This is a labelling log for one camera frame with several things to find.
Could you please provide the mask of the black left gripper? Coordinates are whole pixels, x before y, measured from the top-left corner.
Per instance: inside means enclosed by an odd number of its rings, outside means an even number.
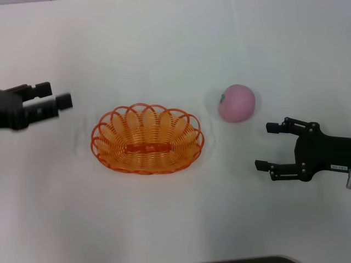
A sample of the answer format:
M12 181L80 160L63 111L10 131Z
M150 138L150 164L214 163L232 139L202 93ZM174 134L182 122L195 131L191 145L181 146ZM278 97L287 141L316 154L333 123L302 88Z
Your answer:
M59 112L73 107L70 93L30 106L23 102L34 98L51 96L49 82L36 84L34 87L23 84L19 87L0 90L0 129L24 130L30 124L59 117Z

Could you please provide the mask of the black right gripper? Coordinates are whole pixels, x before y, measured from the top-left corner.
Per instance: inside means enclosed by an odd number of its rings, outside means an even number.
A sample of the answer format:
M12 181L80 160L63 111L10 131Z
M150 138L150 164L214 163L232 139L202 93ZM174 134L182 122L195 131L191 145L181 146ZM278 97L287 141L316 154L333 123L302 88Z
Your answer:
M351 169L351 138L328 136L317 122L285 117L282 123L267 123L268 133L299 136L295 145L296 164L274 164L255 160L258 171L268 172L272 181L308 182L323 170L348 173Z

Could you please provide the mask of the pink toy peach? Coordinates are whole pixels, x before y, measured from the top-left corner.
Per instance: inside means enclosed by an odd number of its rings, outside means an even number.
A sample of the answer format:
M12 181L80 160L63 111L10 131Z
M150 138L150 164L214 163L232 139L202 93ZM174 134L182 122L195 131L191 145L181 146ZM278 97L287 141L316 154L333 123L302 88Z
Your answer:
M219 102L219 114L227 122L239 123L249 119L255 110L254 92L245 85L234 84L226 88Z

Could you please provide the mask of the orange plastic wire basket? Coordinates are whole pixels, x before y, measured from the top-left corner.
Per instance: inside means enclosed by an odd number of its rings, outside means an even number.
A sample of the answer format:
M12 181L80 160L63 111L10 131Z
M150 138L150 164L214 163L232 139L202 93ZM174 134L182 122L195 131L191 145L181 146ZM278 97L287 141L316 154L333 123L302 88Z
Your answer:
M92 130L90 149L113 171L151 175L186 169L199 158L204 144L200 121L193 114L137 103L104 114Z

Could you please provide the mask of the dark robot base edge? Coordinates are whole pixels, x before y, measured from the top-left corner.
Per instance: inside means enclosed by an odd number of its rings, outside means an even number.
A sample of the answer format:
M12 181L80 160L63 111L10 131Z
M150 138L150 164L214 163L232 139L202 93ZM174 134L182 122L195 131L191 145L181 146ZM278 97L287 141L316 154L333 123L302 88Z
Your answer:
M285 256L274 255L274 256L255 257L255 258L213 261L209 263L298 263L298 262L290 258L287 258Z

